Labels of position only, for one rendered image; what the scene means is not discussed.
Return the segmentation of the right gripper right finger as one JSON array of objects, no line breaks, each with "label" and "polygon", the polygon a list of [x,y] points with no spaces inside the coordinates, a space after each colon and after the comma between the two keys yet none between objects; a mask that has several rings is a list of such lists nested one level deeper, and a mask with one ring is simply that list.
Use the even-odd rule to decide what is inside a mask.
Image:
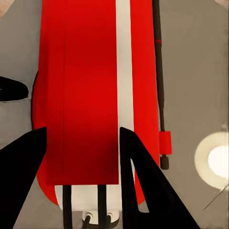
[{"label": "right gripper right finger", "polygon": [[[149,209],[138,210],[135,170]],[[123,229],[200,229],[137,134],[120,127]]]}]

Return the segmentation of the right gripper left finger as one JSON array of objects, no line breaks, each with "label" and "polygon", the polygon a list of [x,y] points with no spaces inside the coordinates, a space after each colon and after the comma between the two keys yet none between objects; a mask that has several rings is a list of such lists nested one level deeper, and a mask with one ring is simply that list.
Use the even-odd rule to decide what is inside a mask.
[{"label": "right gripper left finger", "polygon": [[46,127],[0,150],[0,229],[13,229],[46,151]]}]

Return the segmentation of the radio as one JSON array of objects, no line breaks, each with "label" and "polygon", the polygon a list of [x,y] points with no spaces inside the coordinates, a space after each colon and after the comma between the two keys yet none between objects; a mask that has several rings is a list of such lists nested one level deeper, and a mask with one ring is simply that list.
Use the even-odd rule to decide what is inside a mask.
[{"label": "radio", "polygon": [[[72,211],[83,211],[82,229],[119,223],[120,127],[169,169],[161,48],[159,0],[42,0],[31,125],[47,128],[36,176],[63,209],[64,229],[73,229]],[[131,165],[140,205],[145,197]]]}]

